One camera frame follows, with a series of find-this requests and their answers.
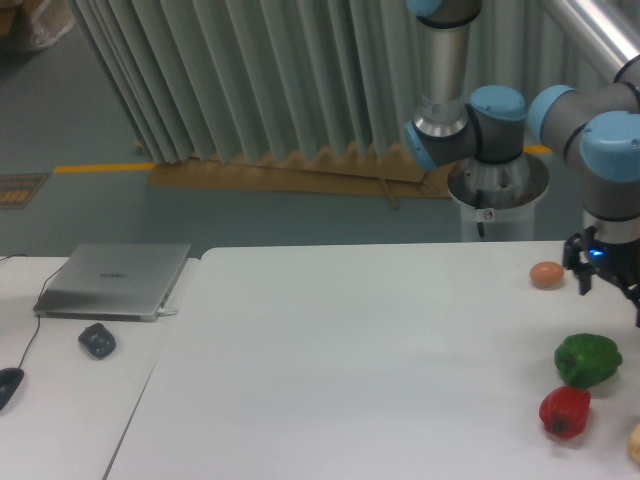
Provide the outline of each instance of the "black computer mouse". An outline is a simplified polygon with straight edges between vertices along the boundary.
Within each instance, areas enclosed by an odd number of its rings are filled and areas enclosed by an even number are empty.
[[[21,368],[3,368],[0,370],[0,410],[9,403],[23,378],[24,370]]]

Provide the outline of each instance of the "floor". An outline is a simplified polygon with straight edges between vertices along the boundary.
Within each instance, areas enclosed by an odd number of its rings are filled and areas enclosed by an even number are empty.
[[[78,29],[29,57],[0,54],[0,174],[147,159]],[[578,179],[543,158],[551,185],[536,240],[581,228]],[[52,174],[22,210],[0,210],[0,255],[68,256],[81,242],[189,242],[213,247],[456,242],[451,200],[168,189],[147,171]]]

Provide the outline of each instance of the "silver laptop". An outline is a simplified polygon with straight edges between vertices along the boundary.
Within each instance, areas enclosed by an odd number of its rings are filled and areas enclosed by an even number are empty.
[[[186,244],[80,244],[33,310],[45,317],[153,321],[189,249]]]

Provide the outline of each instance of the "metal cylinder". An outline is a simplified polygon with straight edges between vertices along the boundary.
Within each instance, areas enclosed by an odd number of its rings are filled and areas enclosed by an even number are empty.
[[[584,212],[583,225],[585,228],[594,226],[594,238],[604,243],[619,245],[635,242],[640,238],[640,217],[622,222],[602,220],[589,212]]]
[[[640,35],[615,6],[599,0],[539,0],[591,66],[614,81],[640,55]]]
[[[424,28],[422,100],[414,123],[433,137],[454,135],[466,125],[462,96],[469,24],[446,30]]]

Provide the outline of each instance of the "mouse cable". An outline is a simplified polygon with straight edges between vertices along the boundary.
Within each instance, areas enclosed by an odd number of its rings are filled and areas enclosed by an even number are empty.
[[[15,257],[28,257],[29,255],[25,255],[24,253],[14,253],[13,255],[9,255],[8,257],[0,258],[0,262],[4,262],[5,260],[9,260],[10,258]]]
[[[44,283],[42,284],[42,289],[40,290],[40,295],[38,295],[38,300],[40,300],[40,297],[42,297],[42,294],[44,293],[44,289],[47,287],[47,283],[49,283],[49,280],[51,280],[60,270],[62,270],[62,267],[60,267],[58,270],[53,272],[49,276],[49,278],[47,278],[44,281]],[[38,314],[36,316],[38,317],[38,327],[36,328],[36,331],[33,333],[33,336],[31,337],[31,340],[29,340],[29,343],[27,344],[27,348],[24,349],[24,353],[22,354],[22,359],[20,360],[20,364],[18,365],[18,368],[22,368],[22,364],[24,363],[24,358],[27,356],[27,352],[29,351],[29,347],[31,346],[33,341],[36,339],[36,335],[38,335],[38,332],[40,331],[40,314]]]

